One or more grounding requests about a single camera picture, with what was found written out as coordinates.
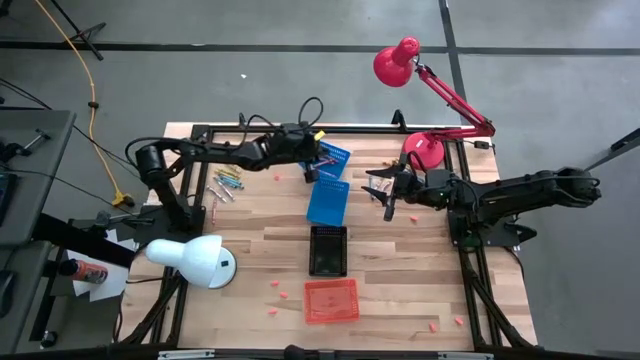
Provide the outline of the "blue plastic basket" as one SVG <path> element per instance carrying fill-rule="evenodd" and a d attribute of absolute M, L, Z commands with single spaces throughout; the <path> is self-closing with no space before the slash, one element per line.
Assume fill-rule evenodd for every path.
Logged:
<path fill-rule="evenodd" d="M 328 226 L 342 226 L 349 190 L 348 182 L 320 178 L 311 192 L 307 220 Z"/>
<path fill-rule="evenodd" d="M 344 162 L 339 162 L 339 164 L 337 164 L 337 165 L 332 165 L 332 166 L 324 165 L 324 166 L 321 166 L 321 167 L 313 167 L 312 164 L 311 164 L 311 168 L 312 169 L 316 169 L 316 170 L 318 170 L 318 169 L 319 170 L 323 170 L 323 171 L 332 173 L 332 174 L 334 174 L 334 175 L 336 175 L 338 177 L 338 178 L 331 178 L 331 177 L 328 177 L 328 176 L 321 175 L 319 173 L 319 176 L 321 178 L 340 179 L 342 174 L 343 174 L 343 172 L 344 172 L 344 170 L 345 170 L 345 168 L 346 168 L 346 165 L 347 165 L 347 163 L 348 163 L 348 161 L 350 159 L 351 153 L 348 150 L 345 150 L 343 148 L 340 148 L 338 146 L 335 146 L 333 144 L 330 144 L 330 143 L 327 143 L 327 142 L 324 142 L 324 141 L 320 142 L 320 147 L 321 147 L 321 149 L 324 150 L 324 156 L 321 159 L 325 158 L 326 156 L 333 156 L 333 157 L 342 157 L 342 158 L 345 159 L 345 161 Z"/>

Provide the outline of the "orange plastic basket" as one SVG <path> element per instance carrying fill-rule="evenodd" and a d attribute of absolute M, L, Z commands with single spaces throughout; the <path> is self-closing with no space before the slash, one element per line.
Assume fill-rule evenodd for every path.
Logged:
<path fill-rule="evenodd" d="M 354 322 L 360 318 L 357 282 L 352 278 L 304 284 L 304 315 L 309 325 Z"/>

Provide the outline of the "grey side table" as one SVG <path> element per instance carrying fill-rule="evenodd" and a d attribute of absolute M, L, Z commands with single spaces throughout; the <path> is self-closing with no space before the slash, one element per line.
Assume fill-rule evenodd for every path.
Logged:
<path fill-rule="evenodd" d="M 14 174 L 16 186 L 0 223 L 0 248 L 28 242 L 59 168 L 76 115 L 54 110 L 0 110 L 0 143 L 24 146 L 39 128 L 51 136 L 28 156 L 0 158 L 0 173 Z"/>

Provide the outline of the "black flat bar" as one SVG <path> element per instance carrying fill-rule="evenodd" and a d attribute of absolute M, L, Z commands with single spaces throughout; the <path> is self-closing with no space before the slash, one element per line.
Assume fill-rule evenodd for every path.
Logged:
<path fill-rule="evenodd" d="M 32 238 L 125 268 L 129 268 L 135 258 L 134 250 L 44 213 L 36 222 Z"/>

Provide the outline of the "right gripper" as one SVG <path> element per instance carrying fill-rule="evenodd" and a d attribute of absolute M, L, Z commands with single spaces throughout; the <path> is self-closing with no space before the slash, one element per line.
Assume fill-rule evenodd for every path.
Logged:
<path fill-rule="evenodd" d="M 375 188 L 362 186 L 362 189 L 372 198 L 377 199 L 385 206 L 383 217 L 385 221 L 393 219 L 397 200 L 442 210 L 448 206 L 453 190 L 451 185 L 453 173 L 444 169 L 430 170 L 424 178 L 405 171 L 405 166 L 400 164 L 385 169 L 367 170 L 366 173 L 380 178 L 393 178 L 389 194 Z"/>

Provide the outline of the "red desk lamp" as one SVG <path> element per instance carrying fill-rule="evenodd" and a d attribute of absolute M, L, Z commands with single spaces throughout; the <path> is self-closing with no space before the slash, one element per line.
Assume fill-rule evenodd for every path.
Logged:
<path fill-rule="evenodd" d="M 496 129 L 492 122 L 469 105 L 433 70 L 420 62 L 420 42 L 415 37 L 404 37 L 400 42 L 381 50 L 373 60 L 376 77 L 393 88 L 403 87 L 416 74 L 419 79 L 440 96 L 447 105 L 463 117 L 472 128 L 436 129 L 409 135 L 402 152 L 412 154 L 409 164 L 436 168 L 445 158 L 445 142 L 469 137 L 492 137 Z"/>

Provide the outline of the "dark grey metal bar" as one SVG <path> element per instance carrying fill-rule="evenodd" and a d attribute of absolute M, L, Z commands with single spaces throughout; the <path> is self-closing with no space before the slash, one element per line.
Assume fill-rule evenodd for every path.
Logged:
<path fill-rule="evenodd" d="M 599 198 L 601 179 L 594 176 L 592 170 L 598 170 L 614 159 L 638 148 L 640 148 L 640 127 L 611 144 L 586 168 L 563 167 L 554 173 L 553 180 L 560 189 L 573 197 Z"/>

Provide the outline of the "white desk lamp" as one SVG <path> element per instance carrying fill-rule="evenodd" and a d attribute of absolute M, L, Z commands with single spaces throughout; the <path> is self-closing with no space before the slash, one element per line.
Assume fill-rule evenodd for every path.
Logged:
<path fill-rule="evenodd" d="M 203 235 L 186 243 L 156 239 L 144 253 L 150 262 L 177 269 L 189 284 L 201 288 L 223 288 L 237 271 L 236 258 L 222 246 L 219 235 Z"/>

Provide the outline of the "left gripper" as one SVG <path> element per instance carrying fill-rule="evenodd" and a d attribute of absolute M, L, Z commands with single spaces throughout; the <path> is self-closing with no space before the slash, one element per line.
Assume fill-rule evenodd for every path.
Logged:
<path fill-rule="evenodd" d="M 307 122 L 285 123 L 276 128 L 272 135 L 272 164 L 305 162 L 314 164 L 324 156 L 316 132 Z M 314 183 L 319 179 L 319 171 L 306 169 L 305 182 Z"/>

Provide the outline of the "orange bottle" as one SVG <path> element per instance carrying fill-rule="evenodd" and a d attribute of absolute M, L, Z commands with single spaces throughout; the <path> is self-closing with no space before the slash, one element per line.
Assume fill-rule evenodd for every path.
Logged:
<path fill-rule="evenodd" d="M 78 259 L 62 262 L 58 268 L 62 276 L 70 277 L 74 281 L 90 284 L 102 284 L 108 277 L 108 269 L 102 265 L 89 263 Z"/>

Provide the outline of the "silver metal bracket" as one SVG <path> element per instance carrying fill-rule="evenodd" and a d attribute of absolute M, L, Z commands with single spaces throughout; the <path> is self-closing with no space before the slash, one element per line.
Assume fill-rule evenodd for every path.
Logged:
<path fill-rule="evenodd" d="M 478 352 L 438 352 L 438 360 L 495 360 L 493 354 Z"/>
<path fill-rule="evenodd" d="M 158 353 L 157 360 L 210 360 L 215 358 L 213 349 L 171 350 Z"/>

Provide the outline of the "black plastic basket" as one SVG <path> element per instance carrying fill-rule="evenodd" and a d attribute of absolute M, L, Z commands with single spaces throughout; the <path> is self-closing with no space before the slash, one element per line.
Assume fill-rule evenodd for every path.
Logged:
<path fill-rule="evenodd" d="M 348 272 L 348 231 L 344 226 L 312 226 L 309 275 L 346 277 Z"/>

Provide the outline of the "black tripod stand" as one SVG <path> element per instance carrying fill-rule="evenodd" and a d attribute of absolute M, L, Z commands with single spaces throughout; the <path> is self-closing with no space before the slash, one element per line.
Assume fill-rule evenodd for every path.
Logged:
<path fill-rule="evenodd" d="M 100 22 L 91 27 L 80 28 L 76 24 L 76 22 L 69 16 L 69 14 L 63 9 L 63 7 L 60 5 L 60 3 L 57 0 L 49 0 L 49 1 L 52 3 L 55 9 L 62 15 L 65 21 L 74 30 L 74 35 L 70 38 L 70 41 L 74 44 L 78 43 L 78 44 L 84 45 L 86 49 L 89 50 L 96 57 L 98 61 L 103 61 L 104 56 L 94 45 L 92 41 L 92 37 L 95 34 L 98 34 L 100 31 L 102 31 L 106 27 L 107 23 Z"/>

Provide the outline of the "white paper sheets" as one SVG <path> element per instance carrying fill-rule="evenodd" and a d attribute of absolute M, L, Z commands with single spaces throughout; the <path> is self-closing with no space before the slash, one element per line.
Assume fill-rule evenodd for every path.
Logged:
<path fill-rule="evenodd" d="M 93 284 L 83 281 L 73 280 L 73 289 L 76 296 L 89 294 L 89 301 L 94 302 L 103 300 L 122 294 L 126 287 L 126 280 L 129 276 L 129 269 L 118 265 L 110 264 L 104 261 L 96 260 L 86 255 L 67 250 L 67 258 L 69 260 L 82 260 L 91 264 L 98 264 L 107 269 L 107 278 L 101 284 Z"/>

